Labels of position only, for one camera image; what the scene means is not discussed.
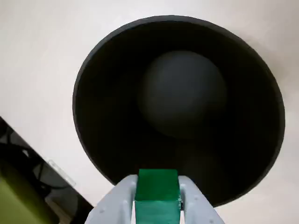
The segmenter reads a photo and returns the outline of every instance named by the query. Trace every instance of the green object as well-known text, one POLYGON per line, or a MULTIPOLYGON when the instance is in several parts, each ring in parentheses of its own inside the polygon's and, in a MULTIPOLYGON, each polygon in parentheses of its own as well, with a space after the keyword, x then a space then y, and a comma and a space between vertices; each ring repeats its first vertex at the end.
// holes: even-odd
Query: green object
POLYGON ((135 195, 136 224, 179 224, 181 194, 174 169, 140 169, 135 195))
POLYGON ((59 223, 58 217, 27 180, 3 161, 0 161, 0 223, 59 223))

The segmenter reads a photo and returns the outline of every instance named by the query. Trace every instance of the black bowl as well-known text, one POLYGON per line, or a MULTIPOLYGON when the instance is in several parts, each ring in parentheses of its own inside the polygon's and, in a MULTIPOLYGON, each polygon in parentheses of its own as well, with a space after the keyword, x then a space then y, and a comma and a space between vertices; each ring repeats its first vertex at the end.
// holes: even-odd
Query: black bowl
POLYGON ((285 130, 282 96, 261 57, 224 28, 174 15, 134 21, 100 41, 79 71, 73 116, 85 152, 111 183, 140 168, 175 168, 213 206, 244 195, 265 177, 285 130), (226 111, 195 139, 162 135, 137 105, 147 66, 174 50, 208 58, 226 82, 226 111))

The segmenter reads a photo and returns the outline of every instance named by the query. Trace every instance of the green cube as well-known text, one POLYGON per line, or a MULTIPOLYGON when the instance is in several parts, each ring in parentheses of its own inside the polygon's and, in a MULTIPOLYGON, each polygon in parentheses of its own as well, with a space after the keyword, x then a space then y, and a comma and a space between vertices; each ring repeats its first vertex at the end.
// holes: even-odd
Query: green cube
POLYGON ((135 195, 136 224, 179 224, 181 195, 174 169, 140 169, 135 195))

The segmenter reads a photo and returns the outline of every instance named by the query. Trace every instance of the bowl rim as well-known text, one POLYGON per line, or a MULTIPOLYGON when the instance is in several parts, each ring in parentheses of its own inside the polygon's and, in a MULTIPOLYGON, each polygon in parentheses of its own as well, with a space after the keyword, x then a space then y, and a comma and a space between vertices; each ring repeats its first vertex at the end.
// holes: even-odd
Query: bowl rim
POLYGON ((277 144, 276 144, 276 147, 275 147, 273 157, 272 157, 270 163, 268 164, 268 166, 263 170, 261 175, 256 179, 256 181, 254 181, 251 185, 249 185, 243 192, 235 195, 234 197, 229 198, 228 200, 225 200, 221 203, 217 203, 216 205, 214 205, 214 207, 218 207, 218 206, 227 204, 229 202, 232 202, 232 201, 240 198, 241 196, 249 193, 253 188, 255 188, 261 182, 261 180, 264 177, 266 177, 266 175, 268 174, 268 172, 273 167, 273 165, 274 165, 274 163, 275 163, 275 161, 276 161, 276 159, 279 155, 279 152, 280 152, 280 149, 281 149, 281 146, 282 146, 282 143, 283 143, 283 139, 284 139, 284 134, 285 134, 285 107, 284 107, 281 91, 279 89, 279 86, 276 82, 276 79, 275 79, 274 75, 272 74, 271 70, 269 69, 269 67, 265 63, 265 61, 259 56, 259 54, 253 48, 251 48, 243 39, 236 36, 235 34, 228 31, 227 29, 225 29, 223 27, 220 27, 218 25, 215 25, 211 22, 201 20, 201 19, 197 19, 197 18, 194 18, 194 17, 181 16, 181 15, 157 15, 157 16, 151 16, 151 17, 138 19, 136 21, 127 23, 127 24, 117 28, 116 30, 112 31, 111 33, 106 35, 102 40, 100 40, 100 42, 98 44, 96 44, 96 46, 90 51, 90 53, 88 54, 86 59, 83 61, 82 65, 80 67, 80 70, 78 72, 78 75, 77 75, 77 78, 76 78, 76 81, 75 81, 75 85, 74 85, 74 89, 73 89, 73 96, 72 96, 72 112, 73 112, 73 120, 74 120, 74 124, 75 124, 75 129, 76 129, 79 141, 80 141, 85 153, 87 154, 88 158, 93 163, 93 165, 96 167, 96 169, 110 183, 112 183, 113 185, 117 184, 117 183, 112 182, 110 180, 110 178, 108 176, 106 176, 101 171, 101 169, 97 166, 97 164, 95 163, 95 161, 92 159, 91 155, 89 154, 88 150, 86 149, 86 147, 84 145, 84 142, 82 140, 82 136, 81 136, 79 128, 78 128, 77 116, 76 116, 76 95, 77 95, 77 91, 78 91, 78 85, 79 85, 81 76, 84 73, 85 68, 88 65, 88 63, 90 62, 90 60, 92 59, 92 57, 96 54, 96 52, 104 44, 106 44, 108 41, 110 41, 113 37, 121 34, 122 32, 124 32, 128 29, 136 28, 137 26, 140 26, 140 25, 144 25, 144 24, 148 24, 148 23, 152 23, 152 22, 165 22, 165 21, 187 22, 187 23, 191 23, 191 24, 198 25, 198 26, 201 26, 201 27, 205 27, 205 28, 208 28, 208 29, 210 29, 214 32, 217 32, 217 33, 223 35, 224 37, 230 39, 231 41, 235 42, 235 44, 237 44, 240 48, 243 48, 247 52, 248 55, 256 58, 256 62, 264 70, 264 73, 267 76, 267 78, 269 79, 269 81, 271 82, 272 89, 275 92, 275 98, 276 98, 276 102, 278 104, 278 110, 279 110, 278 112, 279 112, 279 127, 280 127, 280 129, 278 131, 278 139, 277 139, 277 144))

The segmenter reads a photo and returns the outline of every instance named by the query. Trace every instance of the white table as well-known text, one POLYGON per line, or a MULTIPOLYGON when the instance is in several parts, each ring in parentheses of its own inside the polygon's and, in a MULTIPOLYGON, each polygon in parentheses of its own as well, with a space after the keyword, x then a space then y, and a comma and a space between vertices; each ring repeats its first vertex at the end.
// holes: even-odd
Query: white table
POLYGON ((125 23, 177 14, 235 33, 281 88, 281 153, 248 194, 217 208, 228 224, 299 223, 299 1, 0 0, 0 116, 92 205, 113 187, 85 154, 72 118, 77 72, 90 50, 125 23))

